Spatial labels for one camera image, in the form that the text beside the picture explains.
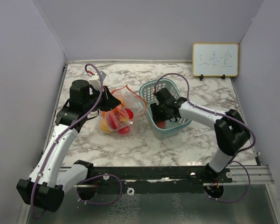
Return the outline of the yellow toy bell pepper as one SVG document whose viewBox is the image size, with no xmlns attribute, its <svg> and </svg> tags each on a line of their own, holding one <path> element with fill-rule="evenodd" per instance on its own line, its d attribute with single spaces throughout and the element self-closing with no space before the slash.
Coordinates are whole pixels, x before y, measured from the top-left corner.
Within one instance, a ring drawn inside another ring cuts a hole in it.
<svg viewBox="0 0 280 224">
<path fill-rule="evenodd" d="M 122 98 L 118 98 L 118 100 L 121 102 L 121 105 L 124 107 L 125 106 L 125 101 Z"/>
</svg>

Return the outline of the pink toy peach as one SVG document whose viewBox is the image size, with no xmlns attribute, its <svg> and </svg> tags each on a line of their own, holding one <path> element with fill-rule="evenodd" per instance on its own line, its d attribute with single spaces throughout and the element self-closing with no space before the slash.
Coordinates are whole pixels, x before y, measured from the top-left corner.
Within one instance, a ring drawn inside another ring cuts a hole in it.
<svg viewBox="0 0 280 224">
<path fill-rule="evenodd" d="M 160 129 L 165 129 L 166 121 L 160 121 L 160 122 L 156 123 L 156 126 Z"/>
</svg>

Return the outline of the clear zip bag orange zipper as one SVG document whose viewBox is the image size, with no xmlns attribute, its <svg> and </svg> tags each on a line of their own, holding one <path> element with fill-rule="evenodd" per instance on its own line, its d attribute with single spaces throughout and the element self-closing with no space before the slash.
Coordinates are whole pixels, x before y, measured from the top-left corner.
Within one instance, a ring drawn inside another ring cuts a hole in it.
<svg viewBox="0 0 280 224">
<path fill-rule="evenodd" d="M 123 126 L 121 128 L 129 126 L 130 130 L 131 130 L 130 133 L 125 136 L 132 135 L 133 134 L 133 132 L 132 132 L 133 124 L 137 118 L 139 118 L 146 112 L 147 103 L 143 97 L 138 95 L 136 92 L 132 91 L 127 85 L 122 88 L 113 90 L 112 95 L 117 99 L 118 98 L 124 99 L 125 106 L 123 107 L 122 105 L 119 105 L 115 109 L 108 111 L 108 112 L 118 112 L 119 114 L 121 114 L 120 120 L 123 121 Z M 129 117 L 126 113 L 126 110 L 125 110 L 126 108 L 130 109 L 133 112 L 132 119 L 129 119 Z M 119 134 L 117 134 L 117 131 L 118 130 L 112 129 L 112 133 L 109 133 L 109 134 L 119 135 Z"/>
</svg>

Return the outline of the red toy pepper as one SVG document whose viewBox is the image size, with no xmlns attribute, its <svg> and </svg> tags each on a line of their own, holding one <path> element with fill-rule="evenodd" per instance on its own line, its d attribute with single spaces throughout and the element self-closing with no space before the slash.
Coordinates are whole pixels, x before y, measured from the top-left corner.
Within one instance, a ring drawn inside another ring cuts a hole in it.
<svg viewBox="0 0 280 224">
<path fill-rule="evenodd" d="M 123 126 L 123 121 L 121 119 L 121 114 L 118 112 L 108 112 L 106 116 L 107 124 L 113 130 L 118 130 Z"/>
</svg>

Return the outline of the red toy apple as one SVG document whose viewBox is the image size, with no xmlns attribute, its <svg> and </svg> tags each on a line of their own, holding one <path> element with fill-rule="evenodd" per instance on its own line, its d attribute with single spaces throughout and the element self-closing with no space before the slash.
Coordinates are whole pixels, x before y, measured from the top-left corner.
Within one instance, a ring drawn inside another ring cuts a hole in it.
<svg viewBox="0 0 280 224">
<path fill-rule="evenodd" d="M 125 110 L 126 110 L 126 113 L 127 113 L 128 117 L 129 117 L 129 119 L 132 119 L 133 118 L 133 112 L 130 109 L 128 109 L 128 108 L 126 108 Z"/>
<path fill-rule="evenodd" d="M 129 134 L 130 131 L 131 131 L 131 130 L 130 130 L 130 127 L 129 127 L 129 126 L 126 126 L 126 127 L 123 127 L 123 128 L 121 128 L 121 129 L 119 129 L 119 130 L 117 131 L 117 134 L 125 136 L 125 135 Z"/>
</svg>

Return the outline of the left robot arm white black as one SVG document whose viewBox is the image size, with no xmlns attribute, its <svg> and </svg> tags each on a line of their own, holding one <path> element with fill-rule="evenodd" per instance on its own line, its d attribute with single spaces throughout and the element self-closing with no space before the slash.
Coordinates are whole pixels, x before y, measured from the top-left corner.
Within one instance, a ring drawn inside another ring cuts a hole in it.
<svg viewBox="0 0 280 224">
<path fill-rule="evenodd" d="M 89 120 L 88 114 L 108 112 L 120 104 L 105 85 L 95 88 L 86 80 L 72 82 L 70 97 L 56 115 L 56 125 L 43 156 L 28 179 L 17 183 L 16 189 L 25 204 L 55 212 L 65 194 L 77 183 L 92 182 L 91 163 L 78 161 L 62 175 L 60 167 L 72 142 Z"/>
</svg>

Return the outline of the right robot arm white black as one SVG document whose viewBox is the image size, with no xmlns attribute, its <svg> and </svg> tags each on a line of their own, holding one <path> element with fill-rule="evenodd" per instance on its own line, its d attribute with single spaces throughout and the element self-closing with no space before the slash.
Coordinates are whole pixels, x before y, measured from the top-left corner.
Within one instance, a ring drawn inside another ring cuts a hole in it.
<svg viewBox="0 0 280 224">
<path fill-rule="evenodd" d="M 150 105 L 154 123 L 189 119 L 215 131 L 218 150 L 205 166 L 204 176 L 209 182 L 218 181 L 222 171 L 251 137 L 240 114 L 233 109 L 217 112 L 184 97 L 176 99 L 167 88 L 155 91 L 154 96 L 157 102 Z"/>
</svg>

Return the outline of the blue white plastic basket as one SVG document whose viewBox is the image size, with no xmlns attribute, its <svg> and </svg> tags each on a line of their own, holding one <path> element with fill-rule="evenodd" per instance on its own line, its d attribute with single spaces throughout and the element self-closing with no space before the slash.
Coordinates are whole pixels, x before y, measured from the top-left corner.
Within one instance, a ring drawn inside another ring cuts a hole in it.
<svg viewBox="0 0 280 224">
<path fill-rule="evenodd" d="M 190 119 L 178 118 L 174 109 L 168 105 L 181 96 L 176 84 L 170 79 L 147 82 L 140 87 L 139 94 L 147 103 L 146 115 L 157 139 L 175 136 L 190 125 Z"/>
</svg>

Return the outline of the small whiteboard wooden frame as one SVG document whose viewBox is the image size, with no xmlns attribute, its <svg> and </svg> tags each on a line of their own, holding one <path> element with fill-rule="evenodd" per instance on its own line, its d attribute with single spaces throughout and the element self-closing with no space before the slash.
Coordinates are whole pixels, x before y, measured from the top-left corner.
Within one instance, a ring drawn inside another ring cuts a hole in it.
<svg viewBox="0 0 280 224">
<path fill-rule="evenodd" d="M 193 76 L 236 77 L 238 56 L 237 43 L 194 43 L 192 47 Z"/>
</svg>

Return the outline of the black mounting rail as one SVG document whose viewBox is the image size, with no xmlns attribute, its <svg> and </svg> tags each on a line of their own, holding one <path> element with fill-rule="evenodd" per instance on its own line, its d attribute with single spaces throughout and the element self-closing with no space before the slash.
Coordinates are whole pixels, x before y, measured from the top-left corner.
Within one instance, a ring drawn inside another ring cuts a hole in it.
<svg viewBox="0 0 280 224">
<path fill-rule="evenodd" d="M 129 188 L 135 194 L 203 193 L 204 184 L 231 183 L 228 168 L 213 175 L 205 166 L 158 166 L 158 167 L 95 167 L 92 163 L 78 160 L 75 165 L 86 166 L 86 178 L 110 174 L 122 183 L 122 193 Z"/>
</svg>

